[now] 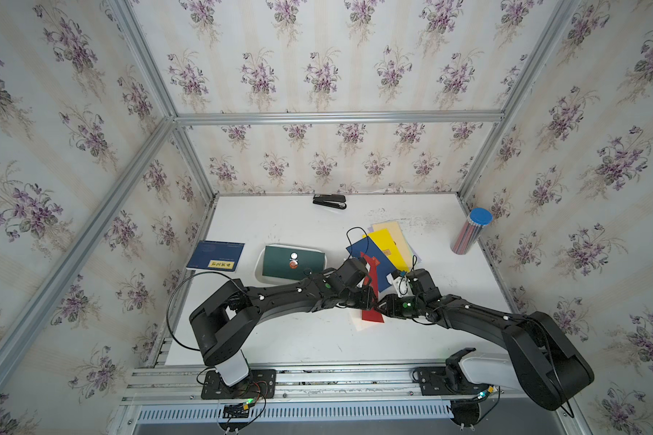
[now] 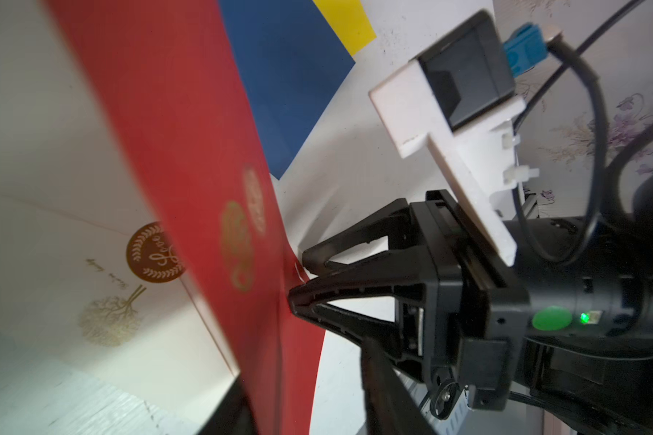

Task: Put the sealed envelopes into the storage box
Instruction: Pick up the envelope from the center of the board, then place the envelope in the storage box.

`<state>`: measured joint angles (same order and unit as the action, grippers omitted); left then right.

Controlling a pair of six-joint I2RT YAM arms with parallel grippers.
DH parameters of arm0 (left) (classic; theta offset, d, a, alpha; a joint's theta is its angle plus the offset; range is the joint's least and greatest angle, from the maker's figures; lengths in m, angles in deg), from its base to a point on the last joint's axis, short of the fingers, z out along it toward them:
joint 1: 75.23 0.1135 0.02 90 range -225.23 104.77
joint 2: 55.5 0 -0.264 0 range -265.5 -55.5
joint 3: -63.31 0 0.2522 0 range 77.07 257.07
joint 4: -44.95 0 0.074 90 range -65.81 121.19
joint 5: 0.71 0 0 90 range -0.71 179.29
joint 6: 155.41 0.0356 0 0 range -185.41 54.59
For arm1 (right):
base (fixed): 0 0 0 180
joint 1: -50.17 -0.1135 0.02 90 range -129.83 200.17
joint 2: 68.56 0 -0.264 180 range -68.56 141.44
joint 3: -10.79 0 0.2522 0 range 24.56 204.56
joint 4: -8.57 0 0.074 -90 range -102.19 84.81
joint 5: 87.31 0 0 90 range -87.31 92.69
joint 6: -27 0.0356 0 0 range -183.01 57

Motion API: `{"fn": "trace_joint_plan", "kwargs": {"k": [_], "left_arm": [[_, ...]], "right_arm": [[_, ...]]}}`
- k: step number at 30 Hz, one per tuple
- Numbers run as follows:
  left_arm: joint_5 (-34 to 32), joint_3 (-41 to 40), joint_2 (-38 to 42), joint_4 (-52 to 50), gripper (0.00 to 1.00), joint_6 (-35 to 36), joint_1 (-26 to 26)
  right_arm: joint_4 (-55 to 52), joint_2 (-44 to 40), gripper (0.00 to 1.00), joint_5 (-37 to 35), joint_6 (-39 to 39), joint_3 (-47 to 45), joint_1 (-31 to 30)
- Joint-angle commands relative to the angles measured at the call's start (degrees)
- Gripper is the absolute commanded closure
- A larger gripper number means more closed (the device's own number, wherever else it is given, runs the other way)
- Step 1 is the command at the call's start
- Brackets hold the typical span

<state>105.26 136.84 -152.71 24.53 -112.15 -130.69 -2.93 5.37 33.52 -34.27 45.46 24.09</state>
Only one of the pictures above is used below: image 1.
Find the blue envelope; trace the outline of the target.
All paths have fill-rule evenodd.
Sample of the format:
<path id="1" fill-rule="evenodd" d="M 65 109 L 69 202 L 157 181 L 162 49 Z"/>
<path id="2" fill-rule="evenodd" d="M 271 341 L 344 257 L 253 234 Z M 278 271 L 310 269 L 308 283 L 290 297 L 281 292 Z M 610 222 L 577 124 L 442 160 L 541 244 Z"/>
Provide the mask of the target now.
<path id="1" fill-rule="evenodd" d="M 392 286 L 389 279 L 397 269 L 370 237 L 363 237 L 348 246 L 346 251 L 350 257 L 363 258 L 366 261 L 370 280 L 379 293 L 388 290 Z"/>

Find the white envelope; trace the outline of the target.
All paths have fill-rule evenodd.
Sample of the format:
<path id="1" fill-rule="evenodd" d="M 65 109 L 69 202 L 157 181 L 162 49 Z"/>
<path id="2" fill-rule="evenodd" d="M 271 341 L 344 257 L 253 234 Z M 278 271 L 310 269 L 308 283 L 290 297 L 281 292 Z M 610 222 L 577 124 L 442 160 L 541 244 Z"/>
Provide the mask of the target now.
<path id="1" fill-rule="evenodd" d="M 351 323 L 353 324 L 356 331 L 360 332 L 367 328 L 366 322 L 362 319 L 362 312 L 359 310 L 350 310 L 349 311 Z"/>

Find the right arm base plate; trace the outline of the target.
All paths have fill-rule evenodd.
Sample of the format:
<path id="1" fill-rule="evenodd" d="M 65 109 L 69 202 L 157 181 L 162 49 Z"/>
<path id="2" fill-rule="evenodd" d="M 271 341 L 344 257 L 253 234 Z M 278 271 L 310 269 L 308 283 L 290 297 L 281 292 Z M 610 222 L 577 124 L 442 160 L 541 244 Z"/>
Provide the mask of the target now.
<path id="1" fill-rule="evenodd" d="M 488 393 L 489 384 L 474 384 L 461 368 L 439 365 L 413 369 L 412 379 L 424 396 L 482 396 Z"/>

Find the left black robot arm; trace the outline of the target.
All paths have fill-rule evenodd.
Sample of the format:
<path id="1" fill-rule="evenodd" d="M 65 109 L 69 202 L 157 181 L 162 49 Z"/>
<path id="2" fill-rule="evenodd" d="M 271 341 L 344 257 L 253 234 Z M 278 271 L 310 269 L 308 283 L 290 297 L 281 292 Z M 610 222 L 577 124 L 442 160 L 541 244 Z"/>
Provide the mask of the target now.
<path id="1" fill-rule="evenodd" d="M 192 311 L 189 322 L 204 364 L 233 388 L 250 378 L 241 347 L 259 324 L 337 307 L 369 311 L 377 300 L 366 261 L 350 258 L 339 268 L 282 286 L 244 286 L 230 279 Z"/>

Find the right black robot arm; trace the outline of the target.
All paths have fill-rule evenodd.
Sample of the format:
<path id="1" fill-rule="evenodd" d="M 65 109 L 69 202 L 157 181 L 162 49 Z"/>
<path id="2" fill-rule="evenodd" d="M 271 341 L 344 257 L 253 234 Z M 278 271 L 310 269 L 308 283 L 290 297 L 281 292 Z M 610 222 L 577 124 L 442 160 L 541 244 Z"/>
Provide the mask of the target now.
<path id="1" fill-rule="evenodd" d="M 396 319 L 423 317 L 504 348 L 520 388 L 543 409 L 558 410 L 594 382 L 590 364 L 546 313 L 515 315 L 442 295 L 424 269 L 406 274 L 404 282 L 411 294 L 381 297 L 375 311 Z"/>

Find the red envelope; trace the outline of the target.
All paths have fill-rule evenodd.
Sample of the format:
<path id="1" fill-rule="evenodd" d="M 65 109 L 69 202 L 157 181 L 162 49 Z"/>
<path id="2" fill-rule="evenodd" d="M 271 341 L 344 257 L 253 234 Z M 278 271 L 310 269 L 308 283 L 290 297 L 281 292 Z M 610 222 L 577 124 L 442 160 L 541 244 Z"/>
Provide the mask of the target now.
<path id="1" fill-rule="evenodd" d="M 364 280 L 363 286 L 368 286 L 368 305 L 367 308 L 362 310 L 362 319 L 364 322 L 383 324 L 384 317 L 377 311 L 377 303 L 379 300 L 379 285 L 377 267 L 380 265 L 376 257 L 370 257 L 366 253 L 361 253 L 362 259 L 366 261 L 367 277 Z"/>

